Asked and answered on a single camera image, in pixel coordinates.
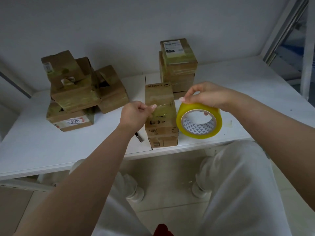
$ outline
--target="packing tape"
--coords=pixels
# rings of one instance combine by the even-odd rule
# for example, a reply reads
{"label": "packing tape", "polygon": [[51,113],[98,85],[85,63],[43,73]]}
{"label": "packing tape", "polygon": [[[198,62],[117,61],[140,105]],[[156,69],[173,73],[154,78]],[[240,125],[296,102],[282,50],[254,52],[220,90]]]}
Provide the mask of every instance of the packing tape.
{"label": "packing tape", "polygon": [[[212,119],[206,123],[193,123],[188,118],[188,114],[195,111],[207,113]],[[220,109],[212,108],[202,103],[182,103],[177,113],[176,124],[183,134],[191,138],[205,139],[213,137],[222,127]]]}

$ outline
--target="person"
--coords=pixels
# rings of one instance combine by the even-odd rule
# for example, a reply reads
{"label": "person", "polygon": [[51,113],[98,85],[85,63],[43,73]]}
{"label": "person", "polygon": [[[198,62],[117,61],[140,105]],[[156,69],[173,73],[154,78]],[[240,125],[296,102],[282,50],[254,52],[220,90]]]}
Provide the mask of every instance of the person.
{"label": "person", "polygon": [[[314,210],[315,129],[210,82],[192,86],[181,101],[230,112],[262,147],[236,141],[203,161],[194,194],[203,197],[211,191],[211,198],[198,235],[291,235],[270,160],[262,149]],[[140,101],[126,104],[117,128],[14,235],[151,235],[126,201],[141,199],[141,192],[136,195],[136,183],[118,170],[129,140],[155,107]],[[162,225],[154,235],[172,234]]]}

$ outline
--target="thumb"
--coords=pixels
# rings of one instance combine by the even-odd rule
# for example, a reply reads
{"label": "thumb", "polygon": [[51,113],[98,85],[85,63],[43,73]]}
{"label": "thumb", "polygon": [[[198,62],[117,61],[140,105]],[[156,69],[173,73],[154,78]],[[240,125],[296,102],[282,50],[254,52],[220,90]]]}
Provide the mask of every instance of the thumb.
{"label": "thumb", "polygon": [[144,110],[144,114],[149,117],[151,116],[151,114],[154,112],[154,110],[156,109],[157,105],[153,104],[151,106],[148,106],[145,110]]}
{"label": "thumb", "polygon": [[181,101],[182,103],[201,103],[201,93],[196,94],[196,95],[191,95],[188,97],[182,97],[179,99],[179,101]]}

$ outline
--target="brown cardboard box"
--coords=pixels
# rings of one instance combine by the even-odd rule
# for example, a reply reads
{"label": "brown cardboard box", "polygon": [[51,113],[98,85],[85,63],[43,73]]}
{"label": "brown cardboard box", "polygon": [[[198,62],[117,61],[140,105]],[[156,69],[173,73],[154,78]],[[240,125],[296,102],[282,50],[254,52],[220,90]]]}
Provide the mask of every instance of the brown cardboard box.
{"label": "brown cardboard box", "polygon": [[186,39],[161,41],[161,51],[167,75],[187,75],[196,72],[198,61]]}
{"label": "brown cardboard box", "polygon": [[41,60],[49,81],[56,88],[85,79],[78,63],[68,50],[43,57]]}
{"label": "brown cardboard box", "polygon": [[101,102],[95,71],[87,57],[76,59],[86,78],[63,88],[51,85],[50,95],[67,113],[90,108]]}
{"label": "brown cardboard box", "polygon": [[194,82],[195,74],[169,75],[166,72],[162,52],[159,52],[160,76],[162,82],[171,82],[173,92],[187,91]]}
{"label": "brown cardboard box", "polygon": [[61,131],[71,131],[94,123],[94,109],[88,108],[74,113],[66,113],[56,102],[51,102],[46,119]]}
{"label": "brown cardboard box", "polygon": [[185,96],[186,93],[187,93],[187,91],[182,91],[182,92],[173,93],[173,95],[174,95],[174,100],[179,99],[179,98]]}
{"label": "brown cardboard box", "polygon": [[112,65],[97,70],[96,74],[100,81],[100,98],[102,100],[98,107],[103,114],[120,108],[129,102],[126,89]]}
{"label": "brown cardboard box", "polygon": [[176,108],[170,83],[146,85],[146,105],[156,104],[157,108],[145,123],[148,136],[178,133]]}
{"label": "brown cardboard box", "polygon": [[178,133],[149,137],[151,147],[172,147],[178,144]]}

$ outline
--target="person's left hand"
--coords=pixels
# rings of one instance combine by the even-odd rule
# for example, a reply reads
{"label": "person's left hand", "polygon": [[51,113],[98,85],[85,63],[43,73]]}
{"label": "person's left hand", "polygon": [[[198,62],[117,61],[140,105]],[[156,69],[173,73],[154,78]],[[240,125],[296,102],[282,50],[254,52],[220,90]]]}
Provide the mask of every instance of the person's left hand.
{"label": "person's left hand", "polygon": [[121,111],[119,126],[124,127],[126,131],[130,130],[130,133],[134,135],[143,127],[147,118],[151,116],[156,107],[156,104],[146,106],[141,101],[127,103]]}

